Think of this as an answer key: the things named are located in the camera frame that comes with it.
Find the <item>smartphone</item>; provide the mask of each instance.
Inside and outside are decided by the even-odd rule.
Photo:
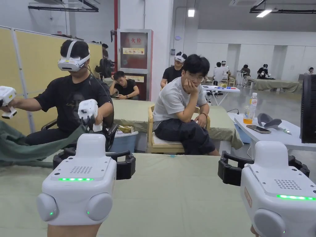
[[[264,133],[264,134],[271,133],[271,131],[266,130],[265,128],[261,128],[261,127],[256,126],[256,125],[247,125],[246,127],[250,128],[252,130],[255,130],[258,133]]]

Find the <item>blue bin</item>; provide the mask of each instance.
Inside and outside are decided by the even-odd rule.
[[[115,134],[114,142],[109,152],[135,151],[138,132]]]
[[[235,127],[237,132],[239,133],[242,142],[249,144],[251,142],[251,138],[237,124],[235,124]]]

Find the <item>gray t-shirt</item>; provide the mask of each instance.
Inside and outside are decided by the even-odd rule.
[[[207,102],[201,85],[198,86],[198,92],[197,105],[205,105]],[[158,100],[155,104],[153,130],[156,130],[162,121],[177,119],[176,113],[184,111],[189,100],[190,95],[184,91],[181,84],[181,77],[168,83],[159,93]]]

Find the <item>ceiling light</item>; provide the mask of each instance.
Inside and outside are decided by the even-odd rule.
[[[272,12],[272,10],[265,10],[265,11],[261,12],[257,17],[262,18],[262,17],[268,15],[270,12]]]
[[[194,17],[195,9],[188,10],[188,17]]]

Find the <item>eyeglasses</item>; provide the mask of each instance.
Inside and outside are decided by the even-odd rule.
[[[191,74],[191,73],[189,73],[189,76],[190,76],[189,79],[191,81],[197,80],[198,82],[202,82],[204,80],[203,76],[197,76],[197,75],[194,75],[194,74]]]

